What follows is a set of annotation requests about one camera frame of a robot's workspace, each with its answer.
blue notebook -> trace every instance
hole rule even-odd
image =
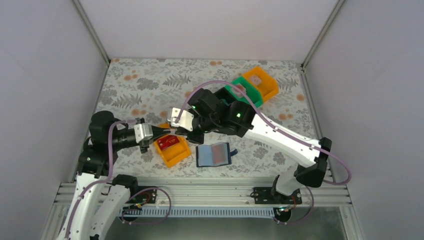
[[[203,168],[230,165],[231,156],[236,153],[237,150],[230,152],[230,144],[228,142],[198,145],[196,147],[196,166]]]

red card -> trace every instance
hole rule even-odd
[[[160,150],[165,150],[179,142],[180,140],[178,140],[178,137],[174,135],[167,135],[157,140],[157,144],[159,145]]]

black mount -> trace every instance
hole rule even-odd
[[[294,191],[291,195],[286,196],[283,194],[280,194],[278,192],[275,192],[275,189],[273,191],[273,187],[268,186],[261,186],[261,187],[254,187],[253,192],[250,194],[250,197],[254,198],[254,204],[261,204],[261,205],[276,205],[276,204],[294,204],[296,201],[296,204],[302,203],[302,196],[301,191],[297,189]]]
[[[96,178],[109,174],[108,134],[109,128],[119,119],[110,111],[99,111],[91,117],[88,126],[90,137],[85,140],[82,153],[78,158],[76,171],[78,174],[90,173]],[[112,132],[113,163],[118,159],[117,152],[121,149],[137,146],[134,129],[128,124],[118,130],[115,126]]]
[[[332,141],[326,137],[319,140],[321,148],[330,151]],[[329,156],[323,152],[319,153],[319,156],[315,158],[315,164],[310,167],[297,166],[297,170],[294,172],[296,180],[308,187],[319,188],[323,183],[324,177],[327,171],[327,159]]]
[[[252,129],[255,110],[248,103],[236,100],[225,88],[215,93],[201,88],[188,101],[194,115],[193,130],[179,127],[179,135],[194,144],[203,144],[205,133],[215,132],[243,137]]]

black cable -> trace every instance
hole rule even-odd
[[[209,114],[209,120],[210,122],[212,122],[215,126],[217,126],[218,128],[224,128],[223,126],[221,126],[220,124],[218,124],[215,119],[212,117],[212,112]]]
[[[100,194],[103,195],[103,196],[109,195],[109,193],[111,192],[111,188],[112,188],[112,185],[109,186],[109,190],[107,190],[107,193],[101,192]]]

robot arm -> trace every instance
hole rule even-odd
[[[273,184],[274,192],[290,196],[303,185],[320,187],[327,170],[328,155],[281,134],[277,129],[327,151],[330,151],[331,140],[325,137],[309,139],[265,117],[275,126],[272,128],[252,106],[231,97],[225,88],[215,93],[200,89],[188,101],[191,109],[184,110],[177,121],[181,110],[173,108],[168,113],[168,121],[177,128],[177,134],[186,135],[189,141],[196,144],[203,144],[204,133],[216,132],[259,141],[289,155],[299,163],[297,170],[294,175],[277,176]]]
[[[109,111],[100,111],[91,117],[89,125],[90,138],[83,146],[78,159],[76,187],[63,227],[58,240],[102,240],[116,218],[119,210],[138,191],[138,181],[134,176],[118,175],[110,187],[106,200],[96,212],[101,190],[105,183],[93,185],[83,196],[82,191],[93,182],[105,180],[109,174],[108,132],[112,123],[118,121]],[[118,158],[117,151],[139,146],[141,153],[148,150],[154,140],[171,133],[170,129],[152,126],[137,119],[133,128],[124,124],[123,129],[115,127],[112,134],[113,163]],[[66,236],[67,225],[71,220],[74,206],[79,204],[74,212],[70,225],[69,236]]]

